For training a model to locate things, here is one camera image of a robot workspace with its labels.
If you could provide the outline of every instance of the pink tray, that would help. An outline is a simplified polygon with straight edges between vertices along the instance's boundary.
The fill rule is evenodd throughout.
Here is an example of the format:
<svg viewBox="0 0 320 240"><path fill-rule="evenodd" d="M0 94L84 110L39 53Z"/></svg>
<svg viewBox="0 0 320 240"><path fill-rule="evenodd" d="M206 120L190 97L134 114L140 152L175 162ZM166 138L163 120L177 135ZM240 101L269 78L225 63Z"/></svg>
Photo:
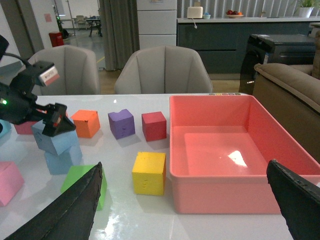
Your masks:
<svg viewBox="0 0 320 240"><path fill-rule="evenodd" d="M253 96L170 97L177 212L279 214L266 175L272 159L320 182L320 165Z"/></svg>

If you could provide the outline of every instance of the wall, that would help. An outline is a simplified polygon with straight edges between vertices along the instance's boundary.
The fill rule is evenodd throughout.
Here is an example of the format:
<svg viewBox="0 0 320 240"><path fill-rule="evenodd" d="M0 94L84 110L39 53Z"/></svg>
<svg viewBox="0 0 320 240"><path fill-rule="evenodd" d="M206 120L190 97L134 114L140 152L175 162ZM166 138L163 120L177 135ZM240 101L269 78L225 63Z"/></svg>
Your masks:
<svg viewBox="0 0 320 240"><path fill-rule="evenodd" d="M58 24L55 17L51 0L30 0L36 24L39 28L43 46L45 49L52 48L49 33L58 32ZM51 22L46 22L45 14L50 14Z"/></svg>
<svg viewBox="0 0 320 240"><path fill-rule="evenodd" d="M62 5L64 9L65 16L61 16L62 20L71 19L70 11L68 8L68 3L65 0L62 0ZM98 16L98 1L97 0L69 0L71 15L73 18L76 18L77 15L83 15L85 17ZM64 29L71 29L71 21L64 21L62 27Z"/></svg>
<svg viewBox="0 0 320 240"><path fill-rule="evenodd" d="M211 18L223 18L229 9L242 12L245 17L292 17L298 14L297 2L294 0L179 0L178 18L186 18L189 6L200 2L203 12L211 14ZM318 16L319 9L314 8L311 16Z"/></svg>
<svg viewBox="0 0 320 240"><path fill-rule="evenodd" d="M17 45L15 43L14 37L12 36L11 30L9 28L5 13L0 4L0 35L3 36L8 42L9 47L7 48L7 52L15 55L19 55L19 51ZM0 61L0 67L16 63L17 59L13 57L4 56Z"/></svg>

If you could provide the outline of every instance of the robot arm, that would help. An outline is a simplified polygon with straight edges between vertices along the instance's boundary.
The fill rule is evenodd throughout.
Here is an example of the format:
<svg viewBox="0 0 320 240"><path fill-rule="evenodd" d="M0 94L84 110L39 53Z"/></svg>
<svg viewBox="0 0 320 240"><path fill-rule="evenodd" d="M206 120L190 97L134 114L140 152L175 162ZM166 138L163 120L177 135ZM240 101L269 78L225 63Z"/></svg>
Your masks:
<svg viewBox="0 0 320 240"><path fill-rule="evenodd" d="M2 56L20 59L26 69L14 77L10 85L0 82L0 119L12 124L43 120L43 134L53 137L73 131L76 126L66 117L67 106L55 103L41 106L36 104L37 96L32 94L34 86L47 86L58 77L52 62L39 61L31 65L11 53L6 53L8 41L0 35L0 60Z"/></svg>

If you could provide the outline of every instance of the black appliance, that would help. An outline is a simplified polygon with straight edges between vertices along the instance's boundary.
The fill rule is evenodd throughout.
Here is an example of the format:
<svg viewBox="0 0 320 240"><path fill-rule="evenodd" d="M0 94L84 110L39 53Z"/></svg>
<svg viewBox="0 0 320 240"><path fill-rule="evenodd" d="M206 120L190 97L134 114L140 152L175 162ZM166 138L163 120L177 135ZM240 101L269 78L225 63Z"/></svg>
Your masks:
<svg viewBox="0 0 320 240"><path fill-rule="evenodd" d="M315 51L315 39L305 35L250 35L240 71L239 93L252 95L256 64L312 65Z"/></svg>

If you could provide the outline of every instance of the foam cube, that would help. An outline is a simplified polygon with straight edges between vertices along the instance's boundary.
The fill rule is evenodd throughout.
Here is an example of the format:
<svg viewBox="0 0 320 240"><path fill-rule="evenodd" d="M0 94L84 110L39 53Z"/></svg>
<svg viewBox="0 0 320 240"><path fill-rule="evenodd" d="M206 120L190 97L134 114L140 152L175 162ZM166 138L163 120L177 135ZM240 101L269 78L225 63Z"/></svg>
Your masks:
<svg viewBox="0 0 320 240"><path fill-rule="evenodd" d="M17 134L32 135L33 132L32 132L31 127L36 123L37 123L36 121L26 121L20 125L14 124L14 128L15 128Z"/></svg>
<svg viewBox="0 0 320 240"><path fill-rule="evenodd" d="M163 195L166 182L166 154L138 152L132 169L132 179L136 194Z"/></svg>
<svg viewBox="0 0 320 240"><path fill-rule="evenodd" d="M0 161L0 207L6 206L24 184L13 161Z"/></svg>
<svg viewBox="0 0 320 240"><path fill-rule="evenodd" d="M147 142L167 138L167 120L161 111L143 113L142 131Z"/></svg>
<svg viewBox="0 0 320 240"><path fill-rule="evenodd" d="M8 121L0 119L0 138L6 135L11 129L11 124Z"/></svg>
<svg viewBox="0 0 320 240"><path fill-rule="evenodd" d="M71 146L79 145L79 139L75 130L56 136L46 136L42 134L44 128L45 125L42 120L31 127L38 148L45 152L58 156Z"/></svg>
<svg viewBox="0 0 320 240"><path fill-rule="evenodd" d="M127 110L108 113L110 129L115 139L121 139L136 133L134 116Z"/></svg>
<svg viewBox="0 0 320 240"><path fill-rule="evenodd" d="M98 112L93 110L79 110L71 117L76 125L79 138L92 138L100 129Z"/></svg>
<svg viewBox="0 0 320 240"><path fill-rule="evenodd" d="M64 193L68 188L70 188L76 181L78 181L83 175L85 175L94 166L95 165L79 165L79 166L70 167L70 170L66 175L64 183L62 184L62 187L60 189L61 193ZM97 211L102 210L104 207L106 192L107 192L107 179L105 176L105 170L102 167L102 183L101 183L101 190L100 190L101 195L99 197L98 206L96 208Z"/></svg>
<svg viewBox="0 0 320 240"><path fill-rule="evenodd" d="M60 155L44 153L46 165L51 175L67 174L71 166L80 165L82 152L78 144L71 146Z"/></svg>

